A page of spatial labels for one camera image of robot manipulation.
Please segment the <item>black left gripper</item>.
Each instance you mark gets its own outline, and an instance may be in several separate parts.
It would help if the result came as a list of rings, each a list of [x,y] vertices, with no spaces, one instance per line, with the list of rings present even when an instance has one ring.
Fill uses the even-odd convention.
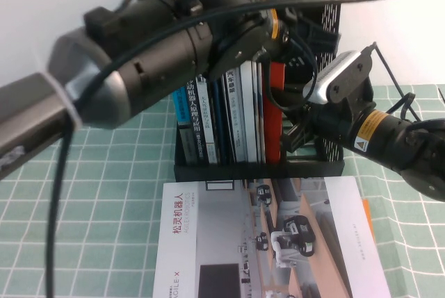
[[[277,54],[279,63],[289,64],[293,59],[302,58],[312,66],[318,54],[337,52],[338,32],[324,29],[321,24],[290,8],[279,10],[277,14],[283,25],[281,48]]]

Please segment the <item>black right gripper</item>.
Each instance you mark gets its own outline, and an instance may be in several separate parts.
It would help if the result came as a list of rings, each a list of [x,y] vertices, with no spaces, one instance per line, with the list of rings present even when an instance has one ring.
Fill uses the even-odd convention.
[[[301,120],[283,133],[283,150],[295,152],[314,138],[314,133],[341,145],[353,144],[358,107],[349,101],[339,104],[310,104],[309,119]]]

